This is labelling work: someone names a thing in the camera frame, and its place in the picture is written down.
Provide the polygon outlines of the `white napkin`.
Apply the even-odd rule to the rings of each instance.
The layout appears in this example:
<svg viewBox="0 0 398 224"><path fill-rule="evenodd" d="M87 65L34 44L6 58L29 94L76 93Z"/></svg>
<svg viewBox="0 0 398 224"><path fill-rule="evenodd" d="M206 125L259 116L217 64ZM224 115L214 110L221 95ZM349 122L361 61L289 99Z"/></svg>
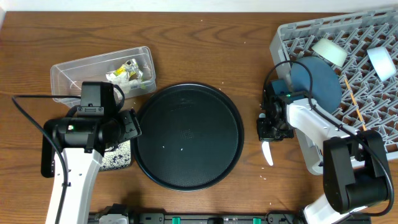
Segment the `white napkin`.
<svg viewBox="0 0 398 224"><path fill-rule="evenodd" d="M136 77L136 74L130 76L129 72L122 72L116 76L114 73L107 73L106 79L113 85L118 85L125 94L128 94L132 88L135 88L140 84L140 79Z"/></svg>

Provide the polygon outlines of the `dark blue plate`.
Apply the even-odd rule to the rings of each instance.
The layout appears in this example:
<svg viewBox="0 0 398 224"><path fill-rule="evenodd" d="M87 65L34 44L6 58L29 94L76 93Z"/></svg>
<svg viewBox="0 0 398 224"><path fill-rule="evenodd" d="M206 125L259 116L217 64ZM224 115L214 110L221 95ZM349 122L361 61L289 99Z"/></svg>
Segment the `dark blue plate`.
<svg viewBox="0 0 398 224"><path fill-rule="evenodd" d="M328 113L332 114L340 105L342 89L334 70L318 57L303 57L298 62L304 64L313 78L312 98ZM291 81L294 91L309 91L309 74L301 65L292 64Z"/></svg>

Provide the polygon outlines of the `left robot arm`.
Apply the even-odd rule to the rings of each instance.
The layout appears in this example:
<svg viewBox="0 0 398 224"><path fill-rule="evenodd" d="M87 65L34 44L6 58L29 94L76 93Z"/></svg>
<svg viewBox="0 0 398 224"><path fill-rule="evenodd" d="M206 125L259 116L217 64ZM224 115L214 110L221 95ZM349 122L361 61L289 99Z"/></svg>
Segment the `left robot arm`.
<svg viewBox="0 0 398 224"><path fill-rule="evenodd" d="M41 173L54 179L47 223L87 223L105 152L141 135L134 110L124 110L118 85L83 82L80 104L44 124Z"/></svg>

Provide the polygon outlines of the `yellow green snack wrapper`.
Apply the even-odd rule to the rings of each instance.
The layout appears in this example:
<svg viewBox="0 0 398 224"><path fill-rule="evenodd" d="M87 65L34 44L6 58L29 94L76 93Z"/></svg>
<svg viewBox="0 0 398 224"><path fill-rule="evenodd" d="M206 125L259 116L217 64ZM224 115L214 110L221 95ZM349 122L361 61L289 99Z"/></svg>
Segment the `yellow green snack wrapper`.
<svg viewBox="0 0 398 224"><path fill-rule="evenodd" d="M144 73L139 69L139 66L137 64L137 61L133 58L122 64L117 70L115 70L113 73L118 76L122 72L129 72L130 76L133 74L136 74L136 77L138 79L142 79Z"/></svg>

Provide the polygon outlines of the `light green bowl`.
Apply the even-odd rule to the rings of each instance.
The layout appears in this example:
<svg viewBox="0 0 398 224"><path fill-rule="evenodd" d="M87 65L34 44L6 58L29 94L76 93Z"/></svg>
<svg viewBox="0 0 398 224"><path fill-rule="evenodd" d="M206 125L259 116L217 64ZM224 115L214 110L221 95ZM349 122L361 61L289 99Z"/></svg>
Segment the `light green bowl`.
<svg viewBox="0 0 398 224"><path fill-rule="evenodd" d="M320 39L313 45L312 50L332 64L342 67L348 56L347 51L326 38Z"/></svg>

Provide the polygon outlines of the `light blue saucer plate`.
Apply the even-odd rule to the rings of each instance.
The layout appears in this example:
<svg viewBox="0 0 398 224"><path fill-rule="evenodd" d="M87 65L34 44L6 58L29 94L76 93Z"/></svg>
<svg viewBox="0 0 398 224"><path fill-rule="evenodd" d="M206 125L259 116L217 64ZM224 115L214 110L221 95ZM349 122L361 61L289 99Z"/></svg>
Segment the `light blue saucer plate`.
<svg viewBox="0 0 398 224"><path fill-rule="evenodd" d="M396 66L385 47L367 49L367 53L377 76L382 82L396 74Z"/></svg>

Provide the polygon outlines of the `short wooden chopstick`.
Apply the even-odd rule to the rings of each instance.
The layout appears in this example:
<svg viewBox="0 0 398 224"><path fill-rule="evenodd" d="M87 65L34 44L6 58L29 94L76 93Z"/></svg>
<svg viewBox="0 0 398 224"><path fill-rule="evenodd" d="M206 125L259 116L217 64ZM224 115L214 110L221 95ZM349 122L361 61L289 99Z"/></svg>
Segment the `short wooden chopstick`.
<svg viewBox="0 0 398 224"><path fill-rule="evenodd" d="M351 101L352 101L352 103L353 103L353 104L355 105L355 107L356 107L356 113L357 113L358 118L359 118L359 120L360 120L360 122L361 122L362 128L363 128L364 131L367 131L367 127L366 127L366 125L365 125L363 116L362 116L362 114L361 114L361 112L360 112L360 110L359 110L358 103L357 103L357 101L356 101L356 99L355 99L355 97L354 97L353 91L352 91L352 89L351 89L351 87L350 87L350 85L349 85L349 83L348 83L348 79L347 79L346 77L344 77L344 82L345 82L346 88L347 88L348 91L349 91L349 95L350 95L350 97L351 97Z"/></svg>

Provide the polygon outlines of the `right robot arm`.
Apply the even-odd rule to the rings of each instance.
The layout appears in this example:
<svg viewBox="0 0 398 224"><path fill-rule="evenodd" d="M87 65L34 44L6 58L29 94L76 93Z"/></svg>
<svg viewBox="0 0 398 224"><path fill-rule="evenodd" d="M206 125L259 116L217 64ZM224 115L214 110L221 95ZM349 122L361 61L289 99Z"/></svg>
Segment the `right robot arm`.
<svg viewBox="0 0 398 224"><path fill-rule="evenodd" d="M381 135L359 131L339 122L313 98L311 90L291 92L285 81L264 84L264 110L257 119L257 134L269 165L273 164L270 142L292 138L301 131L322 153L316 165L323 175L323 195L307 205L300 215L279 214L288 223L343 223L370 218L363 209L387 201L394 204L394 187Z"/></svg>

